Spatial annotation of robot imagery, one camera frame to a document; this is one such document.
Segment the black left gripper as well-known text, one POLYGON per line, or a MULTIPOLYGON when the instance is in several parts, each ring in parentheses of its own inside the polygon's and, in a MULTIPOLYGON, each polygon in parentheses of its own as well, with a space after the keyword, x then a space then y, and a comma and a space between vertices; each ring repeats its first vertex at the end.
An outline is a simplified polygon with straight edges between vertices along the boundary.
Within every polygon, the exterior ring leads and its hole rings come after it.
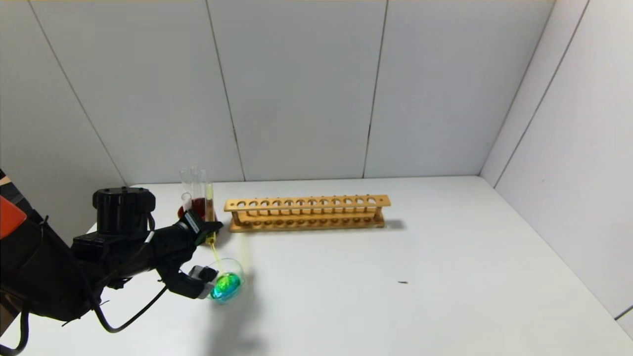
POLYGON ((194 211, 187 211, 173 225, 155 230, 152 238, 154 261, 190 261, 206 233, 217 233, 222 222, 204 222, 194 211))

